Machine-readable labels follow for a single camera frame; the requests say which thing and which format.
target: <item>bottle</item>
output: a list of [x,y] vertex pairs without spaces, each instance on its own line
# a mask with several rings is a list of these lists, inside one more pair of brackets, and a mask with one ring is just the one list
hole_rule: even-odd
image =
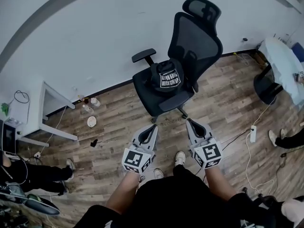
[[88,105],[83,104],[82,107],[83,107],[87,112],[89,112],[90,114],[93,114],[93,113],[94,113],[94,110],[93,110],[91,107],[89,107]]
[[93,104],[96,107],[99,107],[101,105],[100,101],[97,100],[96,98],[91,98],[91,104]]

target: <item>black office chair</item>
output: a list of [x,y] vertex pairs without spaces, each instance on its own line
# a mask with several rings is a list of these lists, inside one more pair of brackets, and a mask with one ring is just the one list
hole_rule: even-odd
[[[133,76],[136,92],[155,123],[157,117],[175,108],[187,118],[183,104],[198,92],[198,78],[222,55],[223,46],[217,37],[216,22],[220,9],[208,0],[186,0],[182,6],[186,12],[178,12],[174,18],[174,30],[168,50],[169,58],[178,60],[184,71],[182,87],[174,95],[165,96],[150,84],[151,69],[147,68]],[[145,59],[151,66],[154,49],[142,51],[132,57],[135,63]]]

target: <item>white wall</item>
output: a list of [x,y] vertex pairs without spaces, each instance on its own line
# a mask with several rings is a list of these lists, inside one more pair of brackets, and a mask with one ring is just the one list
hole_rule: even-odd
[[0,52],[20,26],[48,0],[0,0]]
[[288,41],[288,44],[292,46],[296,42],[299,42],[302,47],[304,47],[304,19],[302,20],[299,28],[291,36],[290,40]]
[[[0,89],[5,88],[4,94],[10,97],[41,76],[71,98],[75,95],[73,86],[78,94],[90,95],[131,79],[147,67],[145,62],[132,63],[131,56],[137,52],[154,48],[156,62],[168,58],[174,15],[182,10],[184,1],[77,0],[41,24],[21,44],[0,73]],[[285,37],[303,18],[276,0],[210,1],[222,10],[217,31],[224,53],[252,49],[275,33]],[[243,37],[249,39],[246,44],[241,44]],[[59,107],[52,104],[47,111]]]

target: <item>mesh backrest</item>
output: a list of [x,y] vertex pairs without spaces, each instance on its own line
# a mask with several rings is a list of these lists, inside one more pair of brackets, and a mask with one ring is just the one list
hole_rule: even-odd
[[182,9],[201,20],[211,33],[217,34],[216,23],[221,15],[221,11],[214,3],[208,0],[186,0]]
[[222,52],[222,44],[209,26],[183,12],[175,15],[168,56],[181,62],[192,85],[220,58]]

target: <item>chair base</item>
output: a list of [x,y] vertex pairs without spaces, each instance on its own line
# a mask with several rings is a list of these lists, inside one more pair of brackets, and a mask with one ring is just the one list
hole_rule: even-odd
[[[184,111],[184,109],[182,108],[182,106],[177,107],[177,109],[182,113],[182,118],[187,119],[188,114]],[[152,117],[151,118],[151,122],[154,124],[157,121],[158,116]]]
[[188,114],[184,111],[184,109],[182,108],[182,106],[177,107],[177,109],[182,113],[182,118],[187,119]]

